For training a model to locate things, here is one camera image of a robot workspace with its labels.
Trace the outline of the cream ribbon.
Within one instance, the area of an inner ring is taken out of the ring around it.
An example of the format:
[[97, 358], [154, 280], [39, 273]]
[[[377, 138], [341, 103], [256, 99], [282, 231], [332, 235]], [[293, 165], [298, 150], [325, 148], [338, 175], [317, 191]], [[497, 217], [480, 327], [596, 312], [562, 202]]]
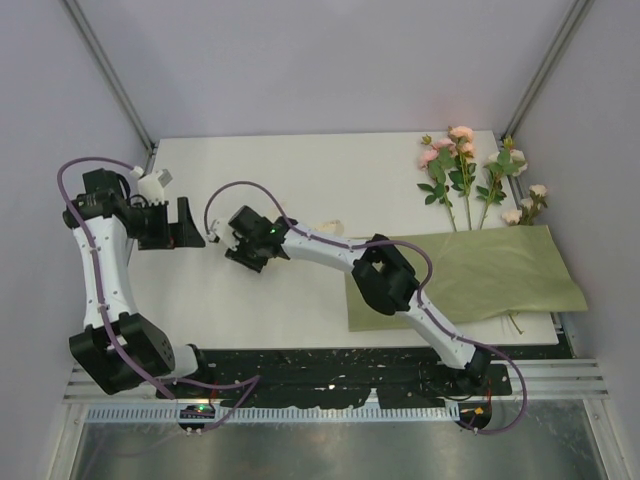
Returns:
[[329, 220], [322, 223], [318, 227], [318, 230], [322, 233], [335, 235], [335, 236], [342, 236], [344, 234], [344, 225], [340, 220], [334, 219], [334, 220]]

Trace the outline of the green wrapping paper sheet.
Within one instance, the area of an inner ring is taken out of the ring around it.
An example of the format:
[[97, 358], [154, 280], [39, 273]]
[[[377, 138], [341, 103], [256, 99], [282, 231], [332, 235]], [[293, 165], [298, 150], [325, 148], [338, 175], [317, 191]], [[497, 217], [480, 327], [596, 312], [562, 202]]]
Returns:
[[588, 309], [546, 225], [396, 239], [415, 245], [429, 256], [433, 275], [423, 298], [431, 300], [455, 325], [509, 313]]

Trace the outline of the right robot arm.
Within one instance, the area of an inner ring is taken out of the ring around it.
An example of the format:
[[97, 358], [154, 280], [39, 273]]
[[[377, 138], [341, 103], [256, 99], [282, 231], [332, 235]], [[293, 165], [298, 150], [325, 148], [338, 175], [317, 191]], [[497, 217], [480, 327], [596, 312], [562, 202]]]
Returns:
[[462, 336], [428, 299], [416, 271], [400, 247], [407, 242], [376, 234], [366, 241], [322, 233], [284, 216], [275, 221], [242, 207], [229, 220], [215, 220], [210, 236], [227, 247], [225, 256], [255, 272], [269, 260], [308, 261], [349, 274], [365, 304], [385, 316], [398, 315], [452, 371], [465, 395], [487, 381], [490, 353]]

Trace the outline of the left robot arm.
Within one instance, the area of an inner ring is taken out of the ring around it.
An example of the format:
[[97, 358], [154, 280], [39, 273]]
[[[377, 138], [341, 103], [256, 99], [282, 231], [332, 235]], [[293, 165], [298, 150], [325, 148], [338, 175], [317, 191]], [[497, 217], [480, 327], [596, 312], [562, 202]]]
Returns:
[[170, 222], [167, 170], [131, 171], [137, 186], [104, 168], [83, 175], [84, 190], [67, 199], [63, 213], [83, 265], [86, 308], [83, 329], [70, 337], [73, 358], [108, 395], [150, 382], [159, 398], [179, 395], [179, 387], [202, 388], [212, 377], [203, 352], [193, 344], [175, 347], [137, 307], [128, 274], [128, 244], [141, 251], [202, 248], [189, 201], [177, 200]]

